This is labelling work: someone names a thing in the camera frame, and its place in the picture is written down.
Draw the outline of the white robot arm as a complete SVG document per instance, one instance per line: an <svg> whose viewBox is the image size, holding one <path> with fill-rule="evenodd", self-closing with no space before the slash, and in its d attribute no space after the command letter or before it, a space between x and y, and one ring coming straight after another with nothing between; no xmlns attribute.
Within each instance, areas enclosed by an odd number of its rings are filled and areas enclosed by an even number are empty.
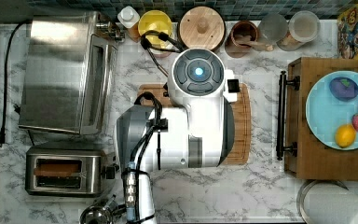
<svg viewBox="0 0 358 224"><path fill-rule="evenodd" d="M115 144L127 224L156 224L150 173L216 167L234 144L230 103L239 87L220 58L207 49L181 52L168 74L171 107L151 91L141 93L118 119Z"/></svg>

